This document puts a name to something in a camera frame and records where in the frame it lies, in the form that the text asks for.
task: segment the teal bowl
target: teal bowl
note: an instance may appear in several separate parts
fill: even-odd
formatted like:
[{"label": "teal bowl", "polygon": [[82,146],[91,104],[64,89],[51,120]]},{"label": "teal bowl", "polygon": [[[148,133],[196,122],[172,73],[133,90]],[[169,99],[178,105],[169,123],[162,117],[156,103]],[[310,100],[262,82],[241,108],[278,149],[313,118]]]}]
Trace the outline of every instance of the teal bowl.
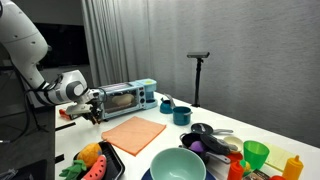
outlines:
[{"label": "teal bowl", "polygon": [[188,149],[169,148],[153,158],[150,173],[153,180],[205,180],[206,166]]}]

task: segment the white table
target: white table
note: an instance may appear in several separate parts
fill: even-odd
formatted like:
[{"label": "white table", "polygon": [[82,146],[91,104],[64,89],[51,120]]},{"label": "white table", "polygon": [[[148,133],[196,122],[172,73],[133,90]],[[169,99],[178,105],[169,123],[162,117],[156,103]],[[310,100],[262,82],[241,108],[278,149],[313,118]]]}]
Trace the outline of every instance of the white table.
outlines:
[{"label": "white table", "polygon": [[[155,93],[155,97],[159,99],[164,97],[162,94]],[[232,135],[245,140],[255,140],[259,142],[267,142],[277,145],[292,153],[300,155],[300,160],[304,163],[304,169],[300,179],[314,179],[320,167],[320,149],[289,139],[287,137],[266,131],[261,128],[240,122],[238,120],[205,110],[203,108],[191,107],[190,104],[174,100],[177,106],[188,106],[192,109],[191,122],[186,126],[176,126],[172,121],[172,114],[160,113],[159,106],[150,110],[141,110],[134,113],[125,114],[111,119],[109,122],[103,122],[100,125],[92,125],[88,120],[78,118],[74,121],[66,121],[59,116],[59,109],[66,108],[70,104],[56,106],[56,127],[75,122],[75,126],[56,132],[55,139],[55,155],[64,154],[65,160],[55,165],[55,179],[62,179],[59,173],[62,169],[72,164],[75,153],[79,152],[83,147],[92,142],[100,142],[101,133],[114,128],[115,126],[125,122],[132,116],[138,116],[160,124],[166,124],[166,129],[156,137],[149,145],[147,145],[136,157],[114,147],[121,161],[125,165],[125,172],[121,176],[123,180],[141,179],[144,173],[149,169],[153,157],[160,151],[178,147],[181,145],[179,136],[183,133],[190,133],[190,127],[193,123],[203,122],[211,125],[214,129],[232,129]],[[228,134],[216,135],[215,137],[223,139]],[[226,179],[229,165],[219,161],[210,161],[207,169],[217,178]],[[261,170],[268,175],[281,175],[281,172],[264,165]]]}]

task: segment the yellow bottle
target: yellow bottle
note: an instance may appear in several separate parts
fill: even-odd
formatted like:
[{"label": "yellow bottle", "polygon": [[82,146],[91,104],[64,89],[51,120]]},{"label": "yellow bottle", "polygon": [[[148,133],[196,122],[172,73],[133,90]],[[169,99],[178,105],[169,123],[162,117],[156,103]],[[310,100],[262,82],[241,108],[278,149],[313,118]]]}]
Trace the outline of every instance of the yellow bottle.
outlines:
[{"label": "yellow bottle", "polygon": [[299,155],[295,158],[289,158],[287,160],[286,167],[284,168],[282,177],[286,180],[298,180],[303,169],[303,164],[299,160]]}]

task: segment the toy microwave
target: toy microwave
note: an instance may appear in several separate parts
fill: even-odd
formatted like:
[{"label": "toy microwave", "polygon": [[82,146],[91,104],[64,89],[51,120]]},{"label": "toy microwave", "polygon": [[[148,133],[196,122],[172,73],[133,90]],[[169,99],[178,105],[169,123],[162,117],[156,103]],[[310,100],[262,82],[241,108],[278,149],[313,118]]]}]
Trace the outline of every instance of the toy microwave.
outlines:
[{"label": "toy microwave", "polygon": [[119,116],[140,109],[150,109],[158,105],[154,99],[157,82],[142,79],[132,82],[102,86],[100,92],[101,119]]}]

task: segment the white robotic arm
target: white robotic arm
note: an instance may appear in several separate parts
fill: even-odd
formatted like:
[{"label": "white robotic arm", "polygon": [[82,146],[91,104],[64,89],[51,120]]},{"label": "white robotic arm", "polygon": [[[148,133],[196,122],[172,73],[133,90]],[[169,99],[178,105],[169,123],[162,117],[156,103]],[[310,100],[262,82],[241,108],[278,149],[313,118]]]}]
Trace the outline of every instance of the white robotic arm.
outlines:
[{"label": "white robotic arm", "polygon": [[[10,0],[0,0],[0,43],[43,105],[77,102],[85,106],[98,96],[99,90],[89,90],[78,70],[59,75],[53,83],[44,80],[36,65],[48,51],[47,42],[31,20]],[[84,109],[77,113],[88,112],[88,107]]]}]

